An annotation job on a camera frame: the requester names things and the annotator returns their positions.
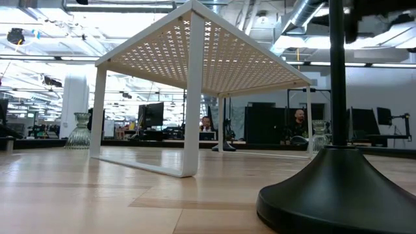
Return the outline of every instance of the light wood floorboard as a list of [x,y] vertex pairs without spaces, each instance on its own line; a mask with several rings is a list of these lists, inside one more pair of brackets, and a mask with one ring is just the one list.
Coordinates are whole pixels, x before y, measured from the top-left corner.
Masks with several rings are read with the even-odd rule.
[[[103,147],[103,155],[179,168],[181,149]],[[262,151],[284,155],[304,152]],[[0,155],[0,233],[272,233],[255,214],[257,193],[309,160],[200,150],[195,177],[178,179],[89,159],[61,148]],[[416,194],[416,161],[368,156]]]

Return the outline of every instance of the computer monitor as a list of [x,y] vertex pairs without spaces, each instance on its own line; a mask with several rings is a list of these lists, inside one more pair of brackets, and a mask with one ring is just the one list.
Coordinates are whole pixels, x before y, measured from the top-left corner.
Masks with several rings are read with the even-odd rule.
[[0,120],[3,125],[6,125],[8,99],[0,99]]
[[163,125],[164,103],[140,105],[138,108],[139,121],[142,119],[141,126],[162,126]]
[[376,117],[372,109],[351,108],[352,130],[356,138],[365,138],[367,135],[379,135]]
[[379,125],[391,126],[391,110],[377,107],[377,121]]

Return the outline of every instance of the person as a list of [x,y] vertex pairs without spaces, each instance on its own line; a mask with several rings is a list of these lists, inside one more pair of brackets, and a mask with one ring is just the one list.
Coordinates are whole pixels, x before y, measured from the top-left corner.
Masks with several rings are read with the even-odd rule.
[[200,126],[200,131],[203,132],[211,132],[211,121],[209,120],[208,116],[202,117],[202,125]]
[[280,144],[290,144],[291,138],[294,136],[301,136],[307,138],[307,124],[305,123],[305,112],[302,109],[296,110],[294,114],[294,122],[287,126],[286,131],[283,132],[283,139]]

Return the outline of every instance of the ribbed glass vase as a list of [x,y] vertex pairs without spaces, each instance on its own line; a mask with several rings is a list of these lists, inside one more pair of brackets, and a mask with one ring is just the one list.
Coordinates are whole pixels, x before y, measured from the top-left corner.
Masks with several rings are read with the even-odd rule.
[[328,137],[325,135],[326,121],[325,120],[313,120],[313,130],[315,134],[312,137],[312,150],[313,153],[318,153],[326,144],[328,144]]
[[90,130],[86,128],[90,119],[89,113],[74,113],[75,120],[77,121],[77,127],[72,131],[68,140],[66,141],[65,148],[69,150],[83,150],[90,147]]

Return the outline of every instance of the black stool base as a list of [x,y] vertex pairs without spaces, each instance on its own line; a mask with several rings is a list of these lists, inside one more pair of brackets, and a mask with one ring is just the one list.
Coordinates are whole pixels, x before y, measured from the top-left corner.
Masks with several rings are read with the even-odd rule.
[[[236,150],[233,146],[230,146],[226,140],[222,143],[222,149],[228,152],[234,152]],[[214,146],[212,151],[218,152],[218,145]]]
[[262,188],[259,218],[286,233],[416,233],[416,197],[355,148],[328,147],[302,171]]

